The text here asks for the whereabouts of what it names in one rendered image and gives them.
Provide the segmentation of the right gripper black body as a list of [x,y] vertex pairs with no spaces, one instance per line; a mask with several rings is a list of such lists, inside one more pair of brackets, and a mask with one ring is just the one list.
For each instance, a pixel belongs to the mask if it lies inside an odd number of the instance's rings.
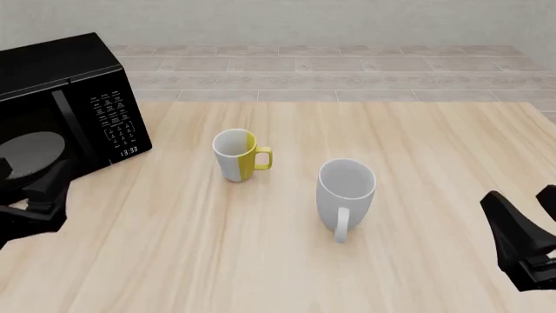
[[556,250],[521,259],[497,252],[497,262],[518,291],[556,290]]

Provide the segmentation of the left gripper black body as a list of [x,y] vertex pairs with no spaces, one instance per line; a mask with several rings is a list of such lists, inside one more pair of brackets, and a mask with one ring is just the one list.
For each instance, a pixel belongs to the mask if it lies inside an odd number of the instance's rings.
[[65,206],[20,210],[0,205],[0,250],[12,240],[59,231],[67,220]]

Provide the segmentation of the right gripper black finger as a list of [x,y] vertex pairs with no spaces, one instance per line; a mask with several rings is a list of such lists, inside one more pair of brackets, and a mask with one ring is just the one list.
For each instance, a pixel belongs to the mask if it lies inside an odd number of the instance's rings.
[[551,233],[520,213],[506,197],[492,190],[480,200],[480,205],[493,233],[498,263],[550,260]]
[[556,222],[556,185],[548,184],[536,198],[548,216]]

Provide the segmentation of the black microwave oven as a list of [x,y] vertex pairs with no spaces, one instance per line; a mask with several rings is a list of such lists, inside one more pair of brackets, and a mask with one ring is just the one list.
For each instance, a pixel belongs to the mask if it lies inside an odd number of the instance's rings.
[[62,155],[0,183],[0,195],[17,194],[58,161],[72,161],[80,177],[152,147],[125,69],[96,33],[0,50],[0,144],[33,132],[63,137]]

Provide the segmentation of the grey glass turntable plate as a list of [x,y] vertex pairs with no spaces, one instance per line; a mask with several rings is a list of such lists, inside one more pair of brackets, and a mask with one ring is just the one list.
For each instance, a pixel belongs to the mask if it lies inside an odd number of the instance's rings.
[[0,144],[0,157],[12,168],[8,180],[47,169],[65,149],[63,137],[54,132],[33,132]]

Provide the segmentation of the white and yellow mug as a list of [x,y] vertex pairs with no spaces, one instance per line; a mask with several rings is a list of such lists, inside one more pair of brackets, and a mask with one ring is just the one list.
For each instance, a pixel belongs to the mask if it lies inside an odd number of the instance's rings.
[[[231,182],[245,182],[254,171],[269,170],[273,165],[271,148],[259,147],[255,135],[248,130],[224,130],[214,137],[212,150],[222,174]],[[268,155],[268,163],[256,163],[260,153]]]

